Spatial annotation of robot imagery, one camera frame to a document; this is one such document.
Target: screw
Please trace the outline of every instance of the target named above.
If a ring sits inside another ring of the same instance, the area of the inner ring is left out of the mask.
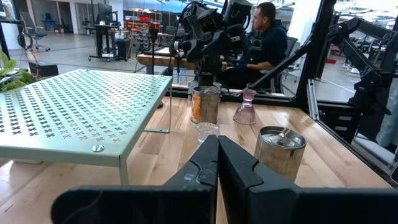
[[[102,146],[102,145],[95,145],[95,146],[93,146],[93,152],[101,152],[101,151],[103,151],[104,149],[105,149],[105,147]]]

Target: pink glass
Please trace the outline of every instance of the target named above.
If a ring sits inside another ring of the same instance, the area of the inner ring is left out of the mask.
[[[256,112],[254,111],[253,104],[251,103],[255,94],[255,90],[243,90],[243,103],[235,112],[233,117],[235,122],[248,125],[254,124],[256,122]]]

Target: green leaves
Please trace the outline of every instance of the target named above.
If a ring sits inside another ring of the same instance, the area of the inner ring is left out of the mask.
[[[8,80],[5,80],[4,82],[7,83],[9,82],[7,85],[5,85],[3,87],[3,84],[0,85],[0,90],[2,93],[9,91],[9,90],[13,90],[15,88],[20,88],[23,86],[26,86],[27,84],[31,84],[33,82],[36,82],[36,79],[28,72],[25,72],[23,70],[16,70],[15,67],[17,66],[17,60],[9,60],[7,55],[0,50],[0,56],[1,56],[1,60],[4,64],[4,68],[0,70],[0,80],[6,76],[7,73],[9,72],[17,72],[14,73],[13,75],[10,76],[10,78]]]
[[[26,84],[23,83],[23,82],[21,82],[21,81],[13,81],[13,82],[8,83],[8,84],[1,90],[1,92],[4,93],[4,92],[6,92],[6,91],[13,90],[13,89],[15,89],[15,88],[19,88],[19,87],[23,87],[23,86],[26,86]]]
[[[17,71],[21,73],[21,75],[19,76],[19,81],[24,82],[26,84],[31,84],[33,82],[36,82],[36,79],[29,72],[25,72],[23,70],[17,70]]]
[[[0,50],[0,56],[3,64],[6,64],[9,61],[6,53],[4,53],[2,50]]]
[[[4,68],[4,69],[0,70],[0,77],[5,76],[7,72],[11,72],[11,71],[13,71],[13,68]]]
[[[4,68],[15,68],[17,66],[17,60],[11,59],[4,63]]]

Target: wooden tabletop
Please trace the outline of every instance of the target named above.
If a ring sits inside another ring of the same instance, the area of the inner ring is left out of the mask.
[[[160,50],[156,50],[155,52],[157,53],[169,53],[169,48],[168,47],[164,47]],[[158,56],[155,55],[155,65],[157,66],[169,66],[169,60],[170,57],[168,56]],[[152,55],[147,55],[147,54],[140,54],[137,57],[137,61],[141,64],[141,65],[152,65]],[[186,58],[183,58],[179,61],[180,64],[180,68],[189,68],[189,69],[195,69],[196,65],[194,63],[190,63],[187,61]],[[174,57],[172,57],[172,61],[170,63],[171,67],[177,67],[177,59],[174,59]],[[223,62],[223,68],[222,70],[226,70],[227,67],[227,63]]]
[[[169,98],[155,112],[148,127],[165,128]],[[264,126],[287,126],[307,140],[295,181],[301,187],[391,187],[334,137],[298,108],[255,105],[257,123],[232,120],[238,103],[221,103],[220,132],[250,153]],[[172,99],[172,131],[143,133],[127,159],[130,184],[161,185],[190,158],[197,148],[195,125],[190,121],[187,99]],[[43,162],[22,164],[0,159],[0,223],[50,223],[50,207],[63,191],[79,185],[119,184],[117,168]],[[218,223],[226,223],[222,196],[218,199]]]

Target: perforated metal surface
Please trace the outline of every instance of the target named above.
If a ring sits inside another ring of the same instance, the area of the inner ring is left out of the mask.
[[[75,70],[0,94],[0,157],[18,149],[120,155],[141,135],[171,82],[159,75]],[[104,151],[93,152],[97,144]]]

